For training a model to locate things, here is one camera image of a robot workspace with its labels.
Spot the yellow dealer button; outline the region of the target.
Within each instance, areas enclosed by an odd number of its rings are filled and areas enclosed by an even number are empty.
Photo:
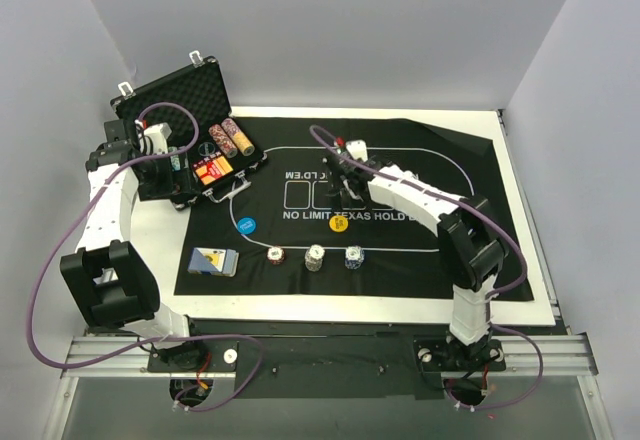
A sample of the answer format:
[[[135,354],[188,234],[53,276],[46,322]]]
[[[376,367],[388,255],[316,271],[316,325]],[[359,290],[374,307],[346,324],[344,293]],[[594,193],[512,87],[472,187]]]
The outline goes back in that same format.
[[[345,232],[349,227],[349,220],[344,215],[333,215],[329,219],[329,228],[336,233]]]

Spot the red poker chip stack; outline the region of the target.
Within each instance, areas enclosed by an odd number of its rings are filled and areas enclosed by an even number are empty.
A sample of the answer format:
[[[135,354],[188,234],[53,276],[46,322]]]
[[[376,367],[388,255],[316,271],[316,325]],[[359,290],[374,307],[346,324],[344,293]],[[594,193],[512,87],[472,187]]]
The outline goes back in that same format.
[[[285,250],[279,246],[269,247],[267,250],[267,260],[273,265],[282,264],[285,261]]]

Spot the blue blind button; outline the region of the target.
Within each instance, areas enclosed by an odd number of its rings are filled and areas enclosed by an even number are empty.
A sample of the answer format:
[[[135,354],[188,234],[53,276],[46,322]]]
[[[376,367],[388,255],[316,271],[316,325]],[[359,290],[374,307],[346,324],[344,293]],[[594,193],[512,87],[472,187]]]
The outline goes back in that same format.
[[[241,235],[251,235],[256,228],[257,223],[252,217],[243,217],[236,221],[236,229]]]

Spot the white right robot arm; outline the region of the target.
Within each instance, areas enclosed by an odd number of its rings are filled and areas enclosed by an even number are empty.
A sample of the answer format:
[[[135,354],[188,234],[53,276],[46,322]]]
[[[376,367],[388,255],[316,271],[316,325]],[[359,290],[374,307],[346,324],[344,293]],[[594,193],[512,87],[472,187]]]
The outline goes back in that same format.
[[[353,202],[390,207],[435,235],[442,271],[452,283],[447,343],[449,362],[468,369],[483,355],[489,334],[490,292],[502,270],[506,248],[478,214],[490,213],[486,199],[442,192],[392,162],[365,159],[362,141],[336,143],[323,159],[331,194],[344,208]]]

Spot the white table board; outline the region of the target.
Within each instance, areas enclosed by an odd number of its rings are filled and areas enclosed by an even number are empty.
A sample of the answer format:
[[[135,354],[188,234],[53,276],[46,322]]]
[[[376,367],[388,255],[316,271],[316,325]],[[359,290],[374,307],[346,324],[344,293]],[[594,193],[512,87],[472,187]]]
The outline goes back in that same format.
[[[492,319],[500,325],[554,324],[523,199],[509,162],[503,130],[494,112],[237,107],[234,116],[238,121],[244,117],[305,119],[310,126],[322,127],[326,119],[406,119],[490,139],[515,228],[508,234],[519,245],[518,252],[508,255],[498,277],[498,284],[505,286],[506,292],[492,302]],[[307,294],[178,295],[175,284],[190,212],[204,200],[209,199],[202,198],[184,210],[175,209],[167,200],[140,201],[132,214],[132,244],[154,274],[163,303],[178,313],[195,319],[304,323],[446,324],[451,319],[452,295],[448,299]]]

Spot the clear round button in case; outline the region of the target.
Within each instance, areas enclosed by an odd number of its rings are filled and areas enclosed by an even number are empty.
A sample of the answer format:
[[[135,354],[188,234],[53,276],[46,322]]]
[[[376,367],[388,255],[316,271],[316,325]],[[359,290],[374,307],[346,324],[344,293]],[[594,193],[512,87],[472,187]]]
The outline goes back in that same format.
[[[198,153],[202,157],[212,155],[216,150],[216,147],[211,142],[203,142],[198,146]]]

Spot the red yellow card box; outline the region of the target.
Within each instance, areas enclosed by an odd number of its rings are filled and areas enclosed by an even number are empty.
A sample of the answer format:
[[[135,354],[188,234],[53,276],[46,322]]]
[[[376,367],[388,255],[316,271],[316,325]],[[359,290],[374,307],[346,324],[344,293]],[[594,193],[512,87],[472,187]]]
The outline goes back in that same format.
[[[234,171],[224,155],[208,156],[193,164],[192,169],[204,186],[212,185]]]

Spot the black aluminium poker case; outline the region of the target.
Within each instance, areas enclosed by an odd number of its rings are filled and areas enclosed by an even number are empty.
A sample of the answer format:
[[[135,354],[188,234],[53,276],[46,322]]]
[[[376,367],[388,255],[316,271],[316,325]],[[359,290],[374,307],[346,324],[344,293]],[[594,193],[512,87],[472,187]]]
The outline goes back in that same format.
[[[164,141],[176,147],[181,170],[173,171],[174,193],[169,199],[178,210],[185,209],[201,198],[214,203],[225,202],[251,186],[247,175],[260,168],[266,154],[255,143],[255,136],[233,117],[220,64],[213,56],[203,56],[197,50],[189,53],[190,63],[168,75],[134,88],[129,83],[118,85],[120,94],[110,101],[117,117],[129,124],[137,124],[144,131],[138,133],[138,145],[148,154]],[[227,158],[209,135],[209,128],[232,118],[254,144],[252,155],[243,156],[239,150]],[[166,139],[154,140],[151,130],[155,126],[171,130]],[[198,153],[198,146],[211,142],[216,150],[209,156],[224,155],[234,171],[204,186],[194,174],[192,165],[208,157]]]

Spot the blue poker chip stack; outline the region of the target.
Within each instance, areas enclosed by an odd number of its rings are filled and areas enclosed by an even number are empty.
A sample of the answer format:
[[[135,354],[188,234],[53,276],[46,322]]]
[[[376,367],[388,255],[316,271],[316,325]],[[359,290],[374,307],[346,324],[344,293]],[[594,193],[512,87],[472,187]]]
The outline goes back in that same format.
[[[360,246],[353,245],[345,249],[344,264],[347,269],[355,270],[364,262],[364,251]]]

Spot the dark red chip roll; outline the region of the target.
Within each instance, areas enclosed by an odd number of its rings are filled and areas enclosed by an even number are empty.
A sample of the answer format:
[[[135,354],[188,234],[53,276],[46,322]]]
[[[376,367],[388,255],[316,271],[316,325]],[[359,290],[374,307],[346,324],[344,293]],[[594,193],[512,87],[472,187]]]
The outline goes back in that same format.
[[[227,158],[233,158],[238,154],[238,149],[231,138],[227,135],[225,130],[222,128],[220,124],[212,125],[209,130],[209,135],[212,137],[216,145],[219,147],[221,152]]]

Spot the grey poker chip stack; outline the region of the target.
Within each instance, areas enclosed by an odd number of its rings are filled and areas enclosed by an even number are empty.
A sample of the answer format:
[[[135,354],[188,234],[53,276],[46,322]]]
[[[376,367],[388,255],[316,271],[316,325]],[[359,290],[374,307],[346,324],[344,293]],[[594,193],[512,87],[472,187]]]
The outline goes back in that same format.
[[[323,265],[324,256],[325,249],[321,245],[311,245],[304,255],[305,267],[311,272],[319,271]]]

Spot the black poker felt mat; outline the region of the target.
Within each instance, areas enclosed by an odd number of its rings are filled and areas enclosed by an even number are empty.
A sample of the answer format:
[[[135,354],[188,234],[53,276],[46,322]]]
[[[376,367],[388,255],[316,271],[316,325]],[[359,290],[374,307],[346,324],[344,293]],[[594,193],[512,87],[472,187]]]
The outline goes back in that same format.
[[[178,267],[178,295],[345,295],[448,299],[451,282],[442,271],[437,240],[410,217],[383,205],[332,210],[325,150],[311,136],[305,119],[239,120],[266,161],[249,173],[250,188],[214,203],[204,200],[190,212]],[[346,140],[361,139],[372,156],[411,171],[443,191],[490,202],[495,222],[513,233],[512,215],[494,144],[490,139],[406,119],[326,119],[323,126]],[[349,227],[336,233],[329,219],[346,216]],[[248,236],[236,221],[252,217]],[[314,244],[325,249],[317,272],[304,264]],[[360,246],[360,268],[345,267],[345,249]],[[267,260],[269,247],[285,250],[285,261]],[[239,253],[233,277],[187,271],[194,248],[232,249]]]

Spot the tan chip roll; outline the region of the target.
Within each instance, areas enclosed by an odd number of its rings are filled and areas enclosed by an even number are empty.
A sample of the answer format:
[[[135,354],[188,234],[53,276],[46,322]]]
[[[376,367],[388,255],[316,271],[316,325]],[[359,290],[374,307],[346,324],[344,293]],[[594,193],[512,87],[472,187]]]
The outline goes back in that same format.
[[[234,119],[225,119],[221,123],[221,126],[243,156],[249,156],[254,153],[254,144],[249,140],[247,135],[238,126]]]

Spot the blue playing card deck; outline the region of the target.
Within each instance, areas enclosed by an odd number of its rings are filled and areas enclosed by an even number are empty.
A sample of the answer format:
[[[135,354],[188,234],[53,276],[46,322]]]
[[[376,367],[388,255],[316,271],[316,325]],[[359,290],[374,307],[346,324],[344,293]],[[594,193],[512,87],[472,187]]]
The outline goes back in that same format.
[[[192,274],[233,277],[239,253],[232,249],[194,248],[187,271]]]

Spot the aluminium mounting rail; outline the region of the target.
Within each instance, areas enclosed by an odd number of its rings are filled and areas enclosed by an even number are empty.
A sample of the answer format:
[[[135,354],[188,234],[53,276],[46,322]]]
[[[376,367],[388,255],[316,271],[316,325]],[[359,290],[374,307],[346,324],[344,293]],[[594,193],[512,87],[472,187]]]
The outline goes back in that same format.
[[[496,335],[499,345],[490,350],[499,361],[489,367],[492,372],[504,372],[520,376],[535,376],[542,371],[546,376],[596,375],[598,368],[586,335],[534,335],[524,339],[517,335]],[[168,378],[196,378],[198,371],[208,378],[240,377],[251,371],[258,358],[261,368],[279,372],[286,366],[338,367],[356,369],[366,365],[378,373],[387,372],[392,366],[423,369],[427,373],[453,372],[436,358],[424,363],[421,358],[428,349],[424,339],[403,340],[399,336],[343,336],[343,337],[265,337],[261,340],[263,351],[239,339],[212,340],[207,349],[211,360],[165,363],[160,355],[148,347],[135,347],[130,337],[80,337],[72,341],[69,358],[73,361],[88,359],[91,355],[104,354],[110,347],[126,346],[120,355],[93,365],[65,369],[64,377],[137,377],[156,376]]]

